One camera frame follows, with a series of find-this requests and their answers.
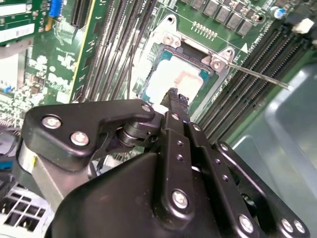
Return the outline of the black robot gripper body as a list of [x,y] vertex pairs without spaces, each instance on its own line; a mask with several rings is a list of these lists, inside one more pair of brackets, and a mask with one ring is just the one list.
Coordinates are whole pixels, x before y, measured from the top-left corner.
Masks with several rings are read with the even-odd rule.
[[154,213],[158,156],[139,155],[81,185],[59,205],[51,223],[53,238],[235,238],[207,194],[202,174],[191,172],[195,215],[171,229]]

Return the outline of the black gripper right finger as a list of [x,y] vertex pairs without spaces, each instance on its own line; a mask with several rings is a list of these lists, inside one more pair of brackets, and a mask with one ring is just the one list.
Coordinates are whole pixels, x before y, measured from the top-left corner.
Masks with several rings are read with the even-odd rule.
[[179,95],[191,143],[196,216],[183,238],[308,238],[305,223],[226,143],[210,144],[190,122],[188,98]]

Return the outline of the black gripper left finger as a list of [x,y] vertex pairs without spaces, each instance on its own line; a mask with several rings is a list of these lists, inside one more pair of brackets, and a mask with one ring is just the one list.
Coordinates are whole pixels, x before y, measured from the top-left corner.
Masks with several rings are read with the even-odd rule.
[[40,106],[22,127],[18,161],[31,174],[54,215],[81,185],[139,155],[158,156],[155,215],[188,225],[195,215],[190,141],[176,89],[156,112],[140,99]]

